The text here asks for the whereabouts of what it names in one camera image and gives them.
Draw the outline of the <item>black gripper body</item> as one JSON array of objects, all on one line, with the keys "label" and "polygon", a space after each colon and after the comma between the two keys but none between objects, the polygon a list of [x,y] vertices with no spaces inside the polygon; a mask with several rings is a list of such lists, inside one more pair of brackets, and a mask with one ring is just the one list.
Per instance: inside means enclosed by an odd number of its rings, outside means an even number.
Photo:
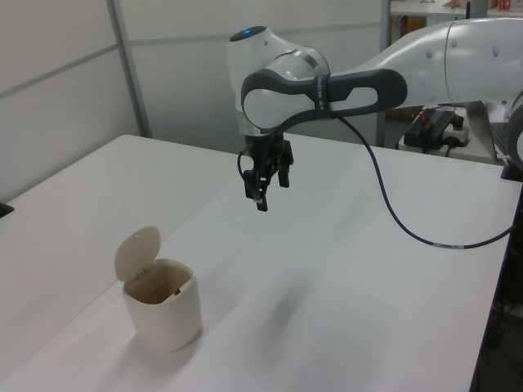
[{"label": "black gripper body", "polygon": [[277,165],[279,160],[285,165],[294,164],[290,141],[283,136],[250,136],[248,142],[253,143],[249,156],[255,167],[260,167],[264,161],[267,166]]}]

